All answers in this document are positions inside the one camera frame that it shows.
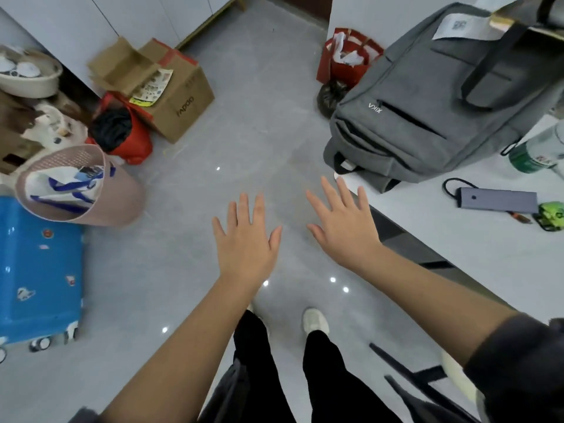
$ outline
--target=tiled floor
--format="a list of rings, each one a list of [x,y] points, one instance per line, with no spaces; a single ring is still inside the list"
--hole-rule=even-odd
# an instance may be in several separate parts
[[[349,370],[411,421],[384,380],[394,371],[368,343],[413,370],[438,364],[438,347],[383,294],[325,256],[305,228],[315,214],[304,191],[319,193],[320,175],[332,173],[321,157],[328,122],[315,106],[326,33],[269,1],[249,0],[246,12],[229,9],[187,47],[216,100],[175,145],[155,137],[154,154],[131,169],[148,191],[142,219],[123,229],[89,230],[80,340],[64,347],[59,339],[33,355],[25,345],[9,348],[0,366],[2,421],[60,423],[83,405],[101,411],[213,284],[218,269],[210,220],[224,217],[241,191],[264,191],[268,225],[284,226],[278,266],[256,307],[270,326],[297,421],[309,421],[311,413],[300,317],[312,305],[326,314]],[[409,237],[390,246],[411,258],[433,258]],[[219,375],[232,355],[230,344]],[[438,388],[469,405],[448,380]]]

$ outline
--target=green object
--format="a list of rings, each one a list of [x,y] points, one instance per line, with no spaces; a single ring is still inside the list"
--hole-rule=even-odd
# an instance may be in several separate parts
[[[509,153],[511,164],[526,174],[556,165],[564,158],[564,142],[561,136],[564,136],[562,120],[515,147]]]
[[[560,231],[564,229],[564,203],[547,202],[539,205],[539,213],[533,218],[546,231]]]

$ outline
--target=black garbage bag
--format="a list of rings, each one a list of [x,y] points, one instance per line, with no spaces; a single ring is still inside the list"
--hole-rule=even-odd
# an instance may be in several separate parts
[[[347,85],[338,80],[331,80],[329,83],[322,85],[318,93],[317,102],[319,111],[321,111],[323,116],[331,118],[337,108],[337,104],[345,97],[348,91]]]
[[[108,108],[100,113],[88,128],[88,136],[110,153],[131,134],[131,115],[127,108]]]

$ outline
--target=plastic bottle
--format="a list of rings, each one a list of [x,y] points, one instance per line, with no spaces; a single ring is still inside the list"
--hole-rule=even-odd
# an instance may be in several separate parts
[[[556,165],[564,159],[564,120],[549,127],[509,153],[515,169],[526,174]]]

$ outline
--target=blue suitcase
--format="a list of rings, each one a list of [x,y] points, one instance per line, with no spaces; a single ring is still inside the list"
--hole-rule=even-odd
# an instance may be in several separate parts
[[[78,333],[82,226],[45,221],[0,196],[0,346],[31,341],[33,352]],[[0,362],[6,349],[0,347]]]

